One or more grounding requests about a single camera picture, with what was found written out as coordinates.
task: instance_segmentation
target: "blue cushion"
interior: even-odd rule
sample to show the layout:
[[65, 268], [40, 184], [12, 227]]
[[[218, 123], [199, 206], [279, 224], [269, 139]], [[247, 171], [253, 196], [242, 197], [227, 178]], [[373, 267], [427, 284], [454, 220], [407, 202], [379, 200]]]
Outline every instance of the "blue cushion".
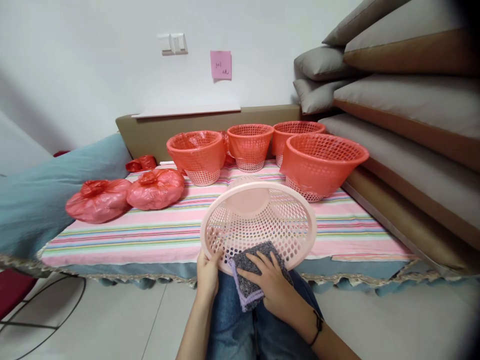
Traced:
[[116, 133], [8, 177], [0, 186], [0, 257], [37, 261], [36, 253], [74, 222], [67, 200], [87, 180], [125, 178], [131, 159]]

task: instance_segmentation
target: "beige pillow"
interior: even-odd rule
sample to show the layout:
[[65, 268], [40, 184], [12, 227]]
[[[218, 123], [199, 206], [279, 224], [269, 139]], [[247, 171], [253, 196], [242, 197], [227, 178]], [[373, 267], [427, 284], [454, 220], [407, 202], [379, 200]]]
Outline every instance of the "beige pillow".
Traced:
[[298, 79], [293, 82], [300, 99], [303, 114], [324, 113], [333, 108], [334, 91], [355, 80], [340, 80], [333, 82], [316, 82]]
[[454, 235], [392, 187], [362, 166], [341, 186], [427, 264], [442, 276], [480, 274], [480, 251]]
[[315, 81], [338, 80], [364, 74], [344, 63], [344, 50], [340, 47], [316, 47], [298, 56], [293, 63], [306, 77]]
[[408, 1], [364, 0], [328, 34], [322, 44], [344, 47], [363, 30]]
[[372, 75], [335, 91], [333, 105], [480, 173], [478, 80]]
[[448, 0], [411, 0], [350, 41], [343, 60], [372, 73], [474, 75], [463, 26]]
[[323, 118], [333, 135], [362, 144], [362, 166], [459, 238], [480, 250], [480, 174], [349, 114]]

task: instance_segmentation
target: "cleaning pad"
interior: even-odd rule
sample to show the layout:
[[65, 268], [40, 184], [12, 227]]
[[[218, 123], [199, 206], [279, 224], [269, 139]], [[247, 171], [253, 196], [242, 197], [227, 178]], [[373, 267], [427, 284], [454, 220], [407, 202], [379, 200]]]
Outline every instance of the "cleaning pad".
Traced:
[[240, 297], [241, 310], [246, 313], [250, 312], [262, 301], [264, 298], [264, 292], [260, 287], [253, 282], [247, 280], [243, 276], [238, 275], [237, 268], [254, 273], [257, 275], [262, 275], [262, 272], [259, 270], [257, 265], [249, 260], [247, 254], [252, 254], [257, 256], [257, 252], [264, 254], [268, 259], [270, 259], [270, 252], [276, 257], [278, 264], [280, 265], [281, 272], [285, 279], [293, 285], [292, 279], [290, 278], [289, 272], [285, 267], [284, 261], [280, 257], [277, 249], [271, 241], [263, 242], [254, 247], [251, 247], [247, 250], [244, 250], [241, 253], [238, 253], [235, 256], [232, 256], [228, 261], [228, 264], [231, 267], [233, 272], [233, 278], [235, 279], [236, 289], [238, 291], [238, 296]]

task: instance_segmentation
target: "finger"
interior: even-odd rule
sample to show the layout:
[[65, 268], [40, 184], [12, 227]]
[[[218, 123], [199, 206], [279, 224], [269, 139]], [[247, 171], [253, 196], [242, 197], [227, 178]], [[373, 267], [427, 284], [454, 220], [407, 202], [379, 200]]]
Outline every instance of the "finger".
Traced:
[[266, 257], [265, 255], [263, 255], [260, 251], [257, 251], [256, 254], [257, 254], [257, 256], [263, 261], [263, 263], [266, 265], [267, 268], [269, 268], [269, 269], [273, 269], [273, 268], [274, 268], [272, 262], [269, 260], [268, 257]]
[[277, 257], [275, 256], [274, 252], [273, 251], [270, 251], [270, 258], [271, 258], [271, 262], [273, 263], [273, 267], [278, 270], [279, 272], [282, 271], [282, 269], [280, 268], [280, 264], [279, 262], [277, 261]]
[[213, 256], [211, 257], [210, 261], [217, 264], [220, 262], [220, 259], [224, 256], [223, 250], [218, 250]]
[[250, 253], [246, 254], [246, 257], [256, 265], [256, 267], [258, 268], [258, 270], [261, 271], [262, 274], [267, 270], [267, 267], [265, 266], [264, 262], [259, 257], [252, 255]]
[[252, 273], [252, 272], [245, 271], [245, 270], [243, 270], [243, 269], [241, 269], [241, 268], [239, 268], [239, 267], [236, 268], [236, 272], [237, 272], [240, 276], [244, 277], [245, 279], [247, 279], [247, 280], [251, 281], [252, 283], [260, 286], [260, 281], [262, 281], [262, 279], [261, 279], [261, 277], [258, 276], [257, 274], [254, 274], [254, 273]]
[[206, 264], [209, 261], [209, 258], [205, 254], [204, 250], [201, 248], [200, 253], [198, 254], [198, 259], [196, 260], [197, 264]]

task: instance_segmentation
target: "hand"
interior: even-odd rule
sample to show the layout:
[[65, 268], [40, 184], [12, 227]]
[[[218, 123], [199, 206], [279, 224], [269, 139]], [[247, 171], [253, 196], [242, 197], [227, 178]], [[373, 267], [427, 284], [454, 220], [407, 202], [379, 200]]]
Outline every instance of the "hand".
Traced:
[[305, 302], [302, 297], [290, 285], [282, 274], [282, 269], [273, 252], [270, 252], [271, 261], [257, 251], [257, 256], [246, 254], [246, 257], [261, 271], [261, 276], [252, 272], [237, 268], [239, 275], [252, 283], [257, 284], [265, 295], [263, 304], [265, 308], [280, 320], [290, 324], [293, 319], [290, 314], [292, 309], [300, 302]]
[[203, 250], [196, 261], [196, 295], [200, 299], [212, 301], [219, 291], [219, 261], [224, 252], [217, 251], [209, 260]]

